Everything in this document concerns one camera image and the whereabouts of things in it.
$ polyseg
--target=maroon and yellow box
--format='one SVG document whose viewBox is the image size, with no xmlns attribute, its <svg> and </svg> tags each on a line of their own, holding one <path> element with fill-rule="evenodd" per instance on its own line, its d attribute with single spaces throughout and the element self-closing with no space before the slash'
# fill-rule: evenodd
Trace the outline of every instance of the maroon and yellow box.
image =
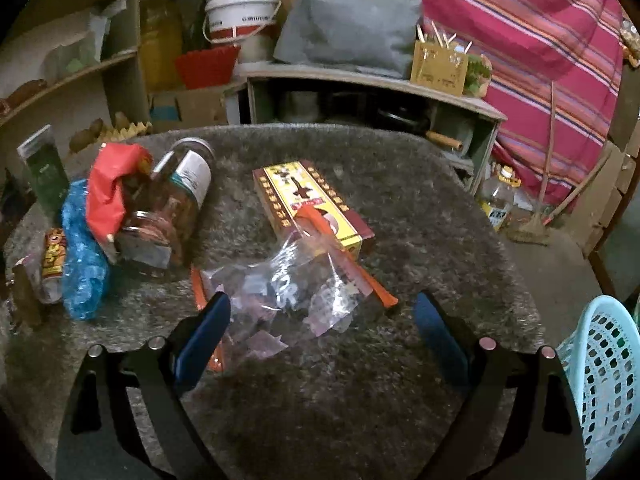
<svg viewBox="0 0 640 480">
<path fill-rule="evenodd" d="M 356 258 L 373 242 L 373 231 L 318 173 L 308 160 L 296 160 L 254 170 L 255 186 L 265 213 L 278 236 L 296 227 L 293 217 L 305 204 L 318 209 L 343 246 Z"/>
</svg>

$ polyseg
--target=blue gripper pad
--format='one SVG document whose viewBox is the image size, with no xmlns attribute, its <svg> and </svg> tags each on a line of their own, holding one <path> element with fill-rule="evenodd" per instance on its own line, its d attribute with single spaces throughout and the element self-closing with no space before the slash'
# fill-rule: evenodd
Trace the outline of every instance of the blue gripper pad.
<svg viewBox="0 0 640 480">
<path fill-rule="evenodd" d="M 444 380 L 466 394 L 470 386 L 468 359 L 436 307 L 423 292 L 415 300 L 414 319 L 420 337 L 435 357 Z"/>
<path fill-rule="evenodd" d="M 204 310 L 206 314 L 200 325 L 175 360 L 175 384 L 184 390 L 193 390 L 198 384 L 231 320 L 231 303 L 226 294 L 220 294 L 216 303 L 208 304 Z"/>
</svg>

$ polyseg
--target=white bucket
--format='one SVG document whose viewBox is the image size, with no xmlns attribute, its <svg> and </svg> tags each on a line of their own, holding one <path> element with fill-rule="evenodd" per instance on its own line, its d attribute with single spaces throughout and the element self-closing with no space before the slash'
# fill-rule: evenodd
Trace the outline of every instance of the white bucket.
<svg viewBox="0 0 640 480">
<path fill-rule="evenodd" d="M 271 60 L 280 4 L 280 0 L 207 0 L 202 33 L 213 45 L 239 43 L 238 63 Z"/>
</svg>

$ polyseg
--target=striped cloth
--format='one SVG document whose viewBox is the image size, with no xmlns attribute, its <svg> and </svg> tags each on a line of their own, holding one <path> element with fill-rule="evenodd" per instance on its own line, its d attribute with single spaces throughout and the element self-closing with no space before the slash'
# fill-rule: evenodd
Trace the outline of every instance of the striped cloth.
<svg viewBox="0 0 640 480">
<path fill-rule="evenodd" d="M 486 101 L 508 116 L 494 155 L 537 195 L 548 147 L 550 82 L 555 143 L 545 202 L 558 204 L 594 167 L 622 73 L 617 0 L 422 0 L 425 23 L 473 41 L 494 78 Z"/>
</svg>

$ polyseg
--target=broom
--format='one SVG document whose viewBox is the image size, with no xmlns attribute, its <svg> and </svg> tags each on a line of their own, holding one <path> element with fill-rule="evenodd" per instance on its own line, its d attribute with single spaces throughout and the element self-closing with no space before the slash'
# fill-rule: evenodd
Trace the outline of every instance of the broom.
<svg viewBox="0 0 640 480">
<path fill-rule="evenodd" d="M 546 149 L 545 171 L 542 175 L 542 184 L 538 193 L 538 203 L 531 219 L 517 229 L 507 231 L 507 238 L 521 244 L 548 244 L 548 233 L 542 222 L 542 205 L 545 199 L 546 184 L 549 181 L 549 169 L 551 156 L 554 152 L 554 127 L 556 123 L 556 84 L 551 82 L 551 125 L 549 126 L 549 146 Z"/>
</svg>

